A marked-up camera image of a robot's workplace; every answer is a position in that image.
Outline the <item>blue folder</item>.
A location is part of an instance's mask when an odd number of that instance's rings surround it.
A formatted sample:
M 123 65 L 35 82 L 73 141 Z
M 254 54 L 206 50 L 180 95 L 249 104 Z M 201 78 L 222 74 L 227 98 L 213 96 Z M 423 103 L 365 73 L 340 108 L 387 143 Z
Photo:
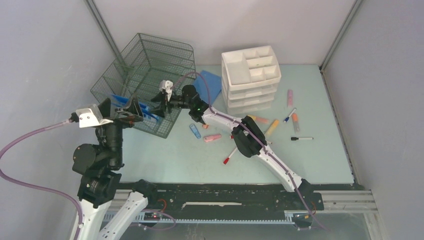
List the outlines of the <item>blue folder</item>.
M 194 82 L 199 97 L 206 103 L 212 105 L 222 90 L 222 78 L 211 72 L 202 70 L 200 72 L 203 78 L 198 76 Z
M 155 114 L 152 114 L 152 113 L 150 113 L 148 111 L 147 112 L 143 111 L 142 114 L 143 114 L 143 120 L 145 122 L 150 122 L 150 123 L 154 123 L 154 124 L 160 124 L 162 122 L 162 120 L 163 120 L 162 117 L 157 116 Z
M 123 96 L 120 96 L 120 95 L 112 94 L 111 97 L 113 99 L 112 104 L 116 107 L 124 108 L 124 107 L 131 106 L 134 103 L 133 100 L 130 100 L 129 98 L 123 97 Z M 146 115 L 152 115 L 153 114 L 151 112 L 151 108 L 146 103 L 138 101 L 137 104 L 138 104 L 138 107 L 140 108 L 140 110 L 143 112 L 143 114 L 146 114 Z

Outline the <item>white plastic drawer organizer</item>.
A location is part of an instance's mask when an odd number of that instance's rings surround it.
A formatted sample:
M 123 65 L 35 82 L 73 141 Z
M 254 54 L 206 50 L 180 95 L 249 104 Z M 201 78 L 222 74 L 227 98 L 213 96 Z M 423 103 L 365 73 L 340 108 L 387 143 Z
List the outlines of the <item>white plastic drawer organizer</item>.
M 270 45 L 221 54 L 221 92 L 229 115 L 269 109 L 281 78 Z

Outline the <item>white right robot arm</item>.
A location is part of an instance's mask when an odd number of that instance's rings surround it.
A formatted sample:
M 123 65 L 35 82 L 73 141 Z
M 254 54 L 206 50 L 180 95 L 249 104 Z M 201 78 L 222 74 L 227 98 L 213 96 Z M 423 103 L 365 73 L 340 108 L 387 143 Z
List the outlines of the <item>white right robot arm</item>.
M 314 188 L 311 183 L 291 170 L 271 149 L 265 134 L 249 116 L 243 118 L 223 113 L 201 99 L 193 85 L 185 85 L 180 95 L 172 87 L 162 87 L 151 99 L 158 106 L 154 115 L 165 117 L 173 109 L 188 109 L 191 119 L 230 132 L 238 151 L 246 158 L 258 157 L 262 164 L 278 178 L 281 185 L 291 194 L 291 204 L 304 209 L 311 202 Z

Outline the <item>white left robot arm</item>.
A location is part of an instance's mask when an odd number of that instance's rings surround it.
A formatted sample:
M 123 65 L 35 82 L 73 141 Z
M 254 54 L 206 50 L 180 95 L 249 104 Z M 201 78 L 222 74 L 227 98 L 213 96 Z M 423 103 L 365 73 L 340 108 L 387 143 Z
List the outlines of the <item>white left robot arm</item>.
M 77 109 L 70 121 L 80 128 L 94 128 L 97 144 L 84 143 L 73 153 L 72 170 L 81 175 L 77 192 L 81 213 L 75 222 L 76 240 L 118 240 L 133 219 L 145 208 L 158 202 L 158 188 L 146 180 L 132 185 L 123 207 L 102 227 L 103 218 L 112 204 L 124 167 L 123 130 L 143 121 L 143 111 L 137 97 L 112 110 L 112 100 Z

